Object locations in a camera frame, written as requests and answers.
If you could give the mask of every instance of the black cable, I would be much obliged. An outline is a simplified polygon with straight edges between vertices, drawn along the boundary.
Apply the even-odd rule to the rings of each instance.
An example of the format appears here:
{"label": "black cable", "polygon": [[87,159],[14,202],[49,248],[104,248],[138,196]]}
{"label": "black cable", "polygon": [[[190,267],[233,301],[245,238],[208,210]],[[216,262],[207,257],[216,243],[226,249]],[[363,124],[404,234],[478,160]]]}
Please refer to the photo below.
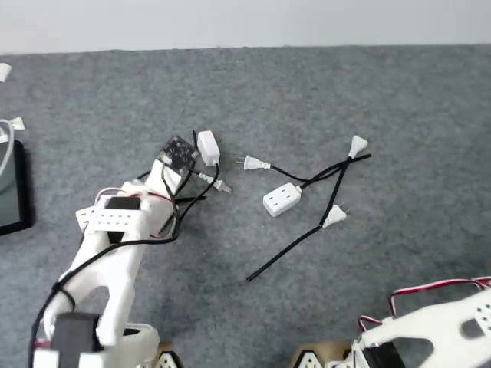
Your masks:
{"label": "black cable", "polygon": [[[367,155],[363,155],[363,156],[360,156],[360,157],[355,157],[354,159],[351,159],[351,163],[356,163],[357,161],[361,161],[363,159],[368,159],[371,157],[371,154],[367,154]],[[323,179],[327,179],[329,176],[332,176],[334,174],[332,173],[329,173],[329,171],[333,170],[334,168],[337,168],[339,169],[338,171],[341,170],[341,166],[346,163],[346,160],[345,161],[341,161],[340,163],[337,163],[333,166],[329,166],[327,169],[324,169],[322,170],[319,174],[317,174],[316,176],[313,176],[311,179],[309,179],[307,182],[304,182],[300,188],[301,189],[305,189],[307,188],[308,186],[310,186],[312,183],[314,182],[317,182],[319,179],[320,180],[323,180]]]}
{"label": "black cable", "polygon": [[186,213],[195,205],[196,202],[198,202],[198,198],[204,196],[212,187],[213,184],[215,184],[216,180],[218,179],[218,175],[220,173],[220,168],[218,166],[218,163],[215,165],[215,176],[213,177],[213,180],[208,186],[199,194],[197,195],[194,200],[191,201],[191,203],[186,207],[184,210],[183,214],[180,216],[181,221],[184,219],[184,216],[186,216]]}
{"label": "black cable", "polygon": [[273,265],[277,260],[279,260],[285,254],[287,254],[289,251],[291,251],[291,249],[293,247],[295,247],[298,243],[302,242],[303,240],[305,240],[306,238],[308,238],[310,235],[315,234],[316,232],[318,232],[321,229],[322,229],[322,226],[317,225],[314,228],[312,228],[311,230],[309,230],[308,232],[306,232],[305,234],[303,234],[300,237],[298,237],[297,239],[295,239],[290,245],[288,245],[286,248],[284,248],[282,251],[280,251],[276,256],[274,256],[273,258],[271,258],[269,261],[267,261],[266,263],[264,263],[263,266],[261,266],[260,268],[258,268],[252,274],[250,274],[247,277],[247,281],[248,282],[251,282],[252,280],[254,280],[255,278],[257,278],[263,271],[265,271],[267,268],[271,267],[271,265]]}
{"label": "black cable", "polygon": [[[177,204],[176,200],[174,198],[174,195],[172,194],[172,191],[170,190],[169,186],[167,185],[166,180],[163,180],[164,185],[166,186],[167,192],[169,193],[170,201],[173,203],[173,209],[176,212],[177,211]],[[169,244],[171,242],[174,242],[177,240],[180,234],[180,223],[181,223],[181,218],[177,216],[176,220],[176,225],[174,227],[174,232],[173,236],[168,238],[168,239],[146,239],[146,240],[133,240],[133,241],[123,241],[121,243],[116,243],[109,245],[107,248],[103,249],[93,257],[87,259],[84,263],[80,264],[77,268],[74,270],[68,272],[60,281],[54,284],[53,288],[51,289],[51,293],[48,295],[48,298],[46,299],[45,303],[41,307],[41,309],[38,312],[38,315],[36,316],[35,322],[32,324],[31,327],[31,337],[29,339],[29,354],[28,354],[28,368],[33,368],[34,366],[34,351],[35,351],[35,341],[36,341],[36,336],[38,334],[38,329],[39,329],[39,324],[41,323],[41,319],[43,318],[43,315],[46,311],[46,308],[48,308],[48,305],[53,301],[54,297],[58,292],[63,292],[61,291],[64,286],[77,274],[79,274],[82,270],[84,270],[86,267],[92,265],[95,261],[101,259],[104,257],[107,253],[110,253],[118,248],[122,247],[127,247],[129,245],[162,245],[162,244]]]}
{"label": "black cable", "polygon": [[350,165],[352,160],[353,159],[351,157],[348,157],[346,161],[344,161],[344,165],[341,168],[341,173],[338,176],[338,180],[336,180],[336,184],[334,185],[331,198],[329,199],[328,206],[326,207],[324,211],[324,215],[322,215],[321,221],[319,222],[320,226],[323,226],[325,219],[328,217],[329,212],[332,210],[332,206],[334,205],[334,200],[338,195],[339,187],[341,186],[341,182],[343,181],[344,174],[346,173],[346,170],[348,169],[348,166]]}
{"label": "black cable", "polygon": [[[309,230],[305,234],[301,235],[299,238],[295,239],[290,245],[288,245],[286,248],[281,250],[277,255],[275,255],[273,258],[271,258],[269,261],[264,263],[263,266],[258,268],[255,272],[253,272],[251,275],[247,277],[247,281],[251,282],[255,278],[257,278],[262,272],[264,272],[266,269],[271,267],[277,260],[279,260],[283,255],[288,253],[295,247],[298,243],[304,241],[306,238],[308,238],[310,235],[313,235],[314,233],[318,232],[320,229],[322,229],[322,226],[325,222],[325,219],[328,217],[329,212],[332,210],[332,206],[334,205],[334,201],[336,200],[336,196],[338,195],[339,187],[341,186],[341,182],[343,180],[344,174],[346,173],[346,170],[348,169],[348,166],[350,163],[352,163],[354,159],[352,159],[350,156],[341,163],[341,167],[338,167],[333,173],[330,173],[329,175],[334,175],[337,171],[341,171],[339,174],[338,180],[336,181],[336,184],[334,185],[334,189],[331,194],[331,198],[329,199],[328,206],[326,207],[326,210],[324,211],[324,214],[322,215],[321,221],[317,226],[315,226],[313,229]],[[333,167],[338,166],[338,164],[333,165],[328,167],[327,169],[321,171],[319,174],[314,176],[312,179],[310,179],[308,182],[305,182],[303,186],[309,186],[313,182],[315,182],[316,179],[322,177],[323,175],[326,175],[329,171],[332,170]]]}
{"label": "black cable", "polygon": [[[355,162],[357,162],[357,161],[362,161],[362,160],[364,160],[364,159],[368,159],[368,158],[370,158],[370,157],[371,157],[371,155],[363,155],[363,156],[360,156],[360,157],[357,157],[357,158],[353,159],[353,162],[355,163]],[[287,172],[287,171],[285,171],[285,170],[283,170],[283,169],[281,169],[281,168],[279,168],[279,167],[277,167],[277,166],[274,166],[274,165],[271,165],[271,168],[270,168],[270,169],[271,169],[271,170],[275,170],[275,171],[277,171],[278,173],[281,173],[281,174],[283,174],[283,175],[287,176],[288,178],[292,178],[292,179],[294,179],[294,180],[298,180],[299,182],[309,182],[309,184],[307,185],[307,186],[309,186],[309,185],[311,184],[311,183],[310,183],[310,181],[312,181],[312,180],[313,180],[313,182],[320,182],[321,180],[325,180],[325,179],[327,179],[328,177],[333,176],[333,175],[334,175],[334,173],[329,173],[329,174],[327,174],[326,176],[323,176],[323,175],[324,175],[324,174],[326,174],[326,173],[328,173],[328,172],[329,172],[329,171],[331,171],[331,170],[334,170],[334,169],[339,169],[339,168],[341,167],[341,165],[343,164],[343,162],[344,162],[344,161],[341,161],[340,163],[336,163],[336,164],[334,164],[334,165],[332,165],[332,166],[329,166],[327,169],[322,170],[322,171],[321,171],[321,173],[323,173],[323,174],[322,174],[322,176],[318,176],[318,174],[317,174],[317,175],[315,176],[315,178],[316,178],[316,179],[313,179],[313,178],[310,178],[310,179],[300,178],[300,177],[295,176],[295,175],[293,175],[293,174],[291,174],[291,173],[289,173],[289,172]]]}
{"label": "black cable", "polygon": [[58,291],[60,291],[65,297],[67,297],[68,301],[71,304],[71,310],[72,311],[75,311],[75,308],[77,306],[77,303],[75,303],[74,297],[68,291],[66,291],[65,289],[63,289],[62,287],[60,287]]}
{"label": "black cable", "polygon": [[271,165],[270,169],[271,170],[275,170],[278,173],[281,173],[281,174],[287,176],[288,178],[292,178],[292,179],[298,180],[299,182],[307,182],[308,181],[308,179],[299,178],[298,176],[295,176],[295,175],[293,175],[293,174],[291,174],[291,173],[289,173],[289,172],[287,172],[287,171],[285,171],[283,169],[280,169],[279,167],[277,167],[275,165]]}
{"label": "black cable", "polygon": [[148,170],[148,171],[144,172],[143,174],[140,174],[139,176],[137,176],[137,179],[138,180],[143,179],[145,176],[147,176],[148,174],[150,174],[150,171],[151,170]]}
{"label": "black cable", "polygon": [[[196,197],[179,197],[176,198],[176,203],[180,205],[181,203],[186,203],[186,202],[191,202],[195,199]],[[206,199],[206,196],[202,195],[198,197],[199,201],[204,201]]]}

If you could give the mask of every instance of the white adapter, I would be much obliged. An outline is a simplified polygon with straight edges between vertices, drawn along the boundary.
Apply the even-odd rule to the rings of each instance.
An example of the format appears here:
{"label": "white adapter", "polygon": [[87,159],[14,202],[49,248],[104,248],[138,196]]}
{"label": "white adapter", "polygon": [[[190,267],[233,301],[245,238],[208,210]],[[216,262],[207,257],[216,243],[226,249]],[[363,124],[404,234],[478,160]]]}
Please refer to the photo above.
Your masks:
{"label": "white adapter", "polygon": [[215,166],[220,162],[220,150],[216,144],[215,137],[211,130],[205,130],[198,134],[198,150],[205,165]]}
{"label": "white adapter", "polygon": [[328,213],[328,217],[324,221],[324,224],[322,224],[322,228],[327,228],[328,226],[344,221],[345,219],[346,212],[343,211],[340,206],[333,205],[331,211]]}
{"label": "white adapter", "polygon": [[281,215],[300,201],[302,190],[290,182],[262,197],[262,205],[272,217]]}
{"label": "white adapter", "polygon": [[0,82],[5,82],[12,67],[6,63],[0,63]]}
{"label": "white adapter", "polygon": [[356,157],[359,152],[363,151],[365,148],[368,146],[368,141],[364,140],[360,136],[353,136],[353,139],[351,140],[351,149],[350,153],[348,156],[350,156],[352,159]]}

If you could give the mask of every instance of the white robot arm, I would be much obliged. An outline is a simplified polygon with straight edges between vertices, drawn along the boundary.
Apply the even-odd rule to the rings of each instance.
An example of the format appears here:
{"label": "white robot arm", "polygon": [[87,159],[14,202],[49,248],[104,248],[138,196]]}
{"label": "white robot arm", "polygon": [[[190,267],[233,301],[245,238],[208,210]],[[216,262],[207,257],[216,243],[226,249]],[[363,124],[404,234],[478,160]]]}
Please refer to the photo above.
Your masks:
{"label": "white robot arm", "polygon": [[[191,159],[197,157],[193,149],[188,154]],[[178,236],[179,216],[174,216],[176,220],[168,231],[172,235],[160,238],[161,229],[176,214],[174,195],[183,178],[183,171],[172,166],[172,157],[161,156],[154,161],[145,182],[125,182],[112,195],[103,190],[94,206],[77,213],[83,240],[33,326],[29,366],[152,366],[160,342],[157,331],[150,325],[127,321],[145,247],[166,244]],[[216,166],[213,182],[218,172]],[[98,287],[109,291],[104,312],[100,316],[74,312],[75,306]],[[44,340],[37,338],[40,317]]]}
{"label": "white robot arm", "polygon": [[[382,321],[363,316],[380,324],[363,332],[351,345],[345,360],[321,361],[318,352],[303,350],[294,367],[312,368],[404,368],[396,347],[397,338],[429,341],[433,351],[420,368],[478,368],[491,362],[491,278],[453,279],[401,289],[399,294],[428,290],[463,282],[472,282],[481,290],[477,294],[445,304],[423,307],[402,317],[388,317]],[[395,314],[394,299],[390,305]],[[468,334],[465,324],[474,323],[480,333]]]}

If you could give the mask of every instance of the electrical plug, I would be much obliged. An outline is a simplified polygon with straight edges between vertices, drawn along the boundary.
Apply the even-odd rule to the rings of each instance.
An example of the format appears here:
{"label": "electrical plug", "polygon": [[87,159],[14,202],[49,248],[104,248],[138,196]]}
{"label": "electrical plug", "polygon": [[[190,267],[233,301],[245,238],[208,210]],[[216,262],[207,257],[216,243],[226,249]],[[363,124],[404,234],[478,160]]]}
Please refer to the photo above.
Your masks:
{"label": "electrical plug", "polygon": [[331,211],[329,211],[328,217],[325,219],[322,228],[327,228],[337,222],[344,221],[346,219],[346,212],[338,205],[333,205]]}
{"label": "electrical plug", "polygon": [[349,157],[352,159],[356,157],[359,152],[363,151],[365,148],[368,146],[368,141],[364,140],[360,136],[353,136],[353,139],[351,140],[351,149],[350,153],[348,154]]}
{"label": "electrical plug", "polygon": [[271,169],[271,163],[266,163],[261,161],[260,159],[256,159],[255,157],[247,155],[244,156],[235,156],[236,163],[240,163],[244,165],[244,170],[254,170],[254,169]]}
{"label": "electrical plug", "polygon": [[[198,177],[201,178],[202,180],[204,180],[205,182],[207,182],[208,184],[211,184],[212,181],[213,181],[213,177],[212,176],[203,174],[202,172],[200,172],[198,174]],[[218,180],[216,180],[213,183],[213,188],[215,188],[219,192],[225,192],[225,193],[229,193],[229,194],[232,193],[232,188],[230,188],[229,186],[227,186],[225,184],[225,182],[223,180],[221,180],[221,179],[218,179]]]}
{"label": "electrical plug", "polygon": [[289,182],[262,197],[262,205],[272,217],[276,217],[300,202],[301,196],[302,189]]}
{"label": "electrical plug", "polygon": [[215,166],[220,163],[220,149],[211,130],[199,132],[198,150],[205,165]]}

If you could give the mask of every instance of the black tablet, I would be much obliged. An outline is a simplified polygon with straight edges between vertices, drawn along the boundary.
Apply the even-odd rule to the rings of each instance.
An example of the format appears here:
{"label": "black tablet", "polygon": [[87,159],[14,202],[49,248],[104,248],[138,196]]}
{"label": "black tablet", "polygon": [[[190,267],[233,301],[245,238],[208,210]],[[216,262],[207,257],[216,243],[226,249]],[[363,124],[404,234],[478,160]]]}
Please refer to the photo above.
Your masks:
{"label": "black tablet", "polygon": [[[0,162],[7,151],[0,144]],[[0,176],[0,235],[18,232],[32,226],[32,211],[28,184],[28,165],[22,143],[14,142],[14,150]]]}

